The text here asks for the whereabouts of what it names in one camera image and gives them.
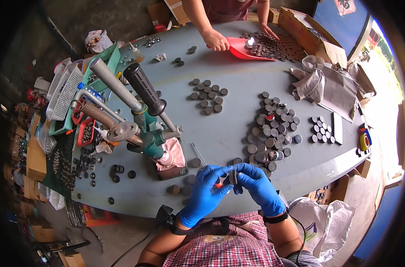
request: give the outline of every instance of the gray table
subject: gray table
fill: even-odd
[[[224,36],[239,37],[243,32],[258,31],[259,25],[236,21],[215,25],[214,28]],[[273,30],[281,32],[281,29],[274,26]],[[183,126],[181,139],[187,160],[197,157],[191,146],[191,142],[194,142],[208,164],[225,166],[235,157],[248,162],[246,136],[255,125],[257,110],[261,107],[258,95],[263,91],[287,103],[301,120],[297,131],[290,135],[302,135],[303,142],[289,145],[291,156],[277,162],[277,170],[270,178],[274,187],[280,189],[287,200],[294,200],[338,179],[366,158],[359,158],[355,154],[357,129],[361,124],[358,113],[353,123],[343,120],[343,145],[309,143],[308,138],[312,135],[309,118],[322,115],[326,123],[332,126],[332,113],[306,100],[296,101],[291,95],[291,83],[296,82],[296,79],[289,74],[288,68],[301,68],[300,62],[248,61],[237,59],[228,51],[213,52],[205,47],[193,26],[172,29],[154,36],[162,38],[162,41],[151,48],[143,46],[148,38],[137,42],[145,55],[141,67],[153,87],[162,92],[161,98],[167,101],[166,112],[170,119],[175,125]],[[198,47],[196,53],[187,54],[188,49],[194,45]],[[120,49],[122,59],[125,55],[132,57],[128,48],[125,46]],[[166,53],[168,60],[154,60],[159,53]],[[176,57],[185,62],[183,67],[172,63]],[[117,71],[124,69],[124,66],[119,65]],[[188,99],[195,91],[194,86],[189,84],[194,78],[201,81],[209,79],[212,85],[217,84],[229,90],[220,114],[205,116],[199,101]],[[109,88],[104,90],[105,97],[109,93]],[[130,109],[114,93],[106,104],[113,110],[120,109],[120,116],[126,120],[133,120]],[[76,147],[74,157],[79,156],[80,148]],[[108,211],[145,217],[155,217],[162,204],[172,207],[174,213],[184,207],[182,201],[185,197],[173,196],[167,193],[167,189],[173,184],[183,186],[186,176],[159,181],[151,160],[128,151],[125,142],[115,147],[111,155],[100,153],[97,156],[102,156],[104,160],[95,166],[96,186],[90,185],[90,178],[77,179],[72,199]],[[114,183],[108,175],[113,164],[125,167],[119,183]],[[127,177],[130,170],[136,171],[135,179]],[[197,171],[190,168],[190,174],[196,174]],[[80,200],[77,199],[78,193],[81,195]],[[108,197],[114,198],[114,205],[108,203]],[[238,196],[230,192],[208,216],[227,216],[259,208],[247,191]]]

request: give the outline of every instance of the worker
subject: worker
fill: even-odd
[[[212,194],[217,180],[236,169],[238,185],[224,185]],[[234,189],[247,189],[261,206],[257,211],[221,218],[202,219],[212,212],[222,198]],[[268,242],[266,227],[272,243]],[[136,267],[153,266],[318,266],[315,257],[302,247],[295,222],[269,179],[259,168],[247,163],[228,167],[208,165],[200,170],[188,204],[177,214],[174,229],[157,234],[144,248]],[[181,235],[177,229],[192,229]]]
[[[260,29],[278,39],[268,26],[269,0],[182,0],[182,5],[207,46],[214,51],[225,51],[229,50],[228,41],[210,23],[246,20],[248,8],[256,2]]]

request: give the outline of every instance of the plaid shirt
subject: plaid shirt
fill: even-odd
[[[257,211],[225,218],[229,221],[226,236],[219,235],[220,221],[201,220],[188,242],[169,254],[163,266],[284,266],[274,245],[268,242],[263,218]]]

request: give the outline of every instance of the red dustpan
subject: red dustpan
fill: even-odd
[[[275,59],[267,59],[261,58],[258,56],[253,56],[250,53],[250,49],[246,48],[246,39],[242,38],[233,38],[233,37],[226,37],[229,43],[229,50],[231,51],[232,55],[236,56],[239,59],[256,59],[256,60],[271,60],[275,61]]]

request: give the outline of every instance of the white plastic basket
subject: white plastic basket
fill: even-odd
[[[70,64],[66,68],[64,75],[68,76],[65,85],[56,89],[53,98],[50,103],[48,103],[47,110],[45,111],[48,120],[65,119],[72,99],[78,90],[77,86],[81,83],[84,76],[78,68],[77,63]]]
[[[62,77],[63,72],[65,71],[66,67],[68,67],[71,64],[71,58],[64,59],[59,66],[56,68],[56,72],[54,73],[54,78],[51,81],[50,87],[48,88],[48,93],[47,93],[47,99],[50,101],[51,97],[54,94],[54,91],[56,91],[57,86],[60,83],[60,79]]]

